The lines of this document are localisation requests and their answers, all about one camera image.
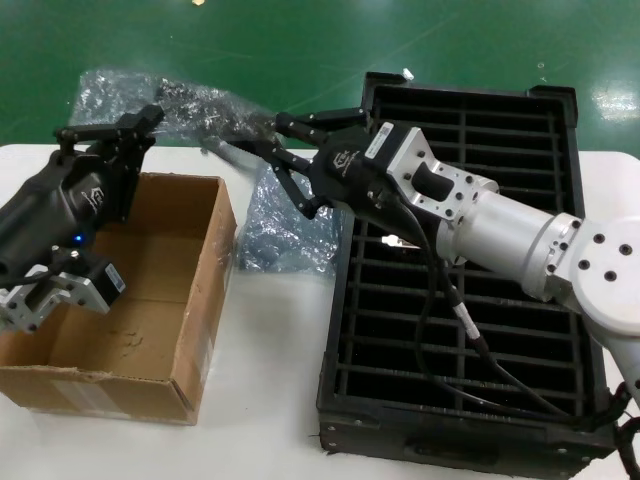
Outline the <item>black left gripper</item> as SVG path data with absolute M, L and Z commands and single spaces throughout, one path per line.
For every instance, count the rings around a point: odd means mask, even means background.
M 103 226 L 128 219 L 145 154 L 155 145 L 148 135 L 164 117 L 159 105 L 149 104 L 112 124 L 55 131 L 60 150 L 1 208 L 3 288 L 89 271 L 84 250 Z M 127 143 L 73 151 L 87 141 Z

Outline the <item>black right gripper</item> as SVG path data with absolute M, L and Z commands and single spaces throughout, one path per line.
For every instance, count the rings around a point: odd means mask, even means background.
M 418 227 L 429 241 L 435 241 L 436 220 L 415 206 L 410 208 L 415 218 L 410 219 L 401 207 L 408 202 L 400 198 L 399 187 L 386 175 L 404 135 L 389 134 L 370 159 L 365 153 L 373 141 L 371 135 L 334 133 L 351 127 L 364 128 L 367 121 L 368 114 L 360 107 L 300 115 L 279 112 L 274 121 L 276 132 L 310 145 L 320 145 L 314 158 L 307 160 L 279 143 L 268 141 L 250 142 L 249 149 L 271 166 L 290 200 L 307 219 L 314 219 L 328 201 L 331 207 L 349 211 L 360 220 L 412 244 L 419 241 Z M 291 172 L 310 180 L 313 197 L 304 196 Z

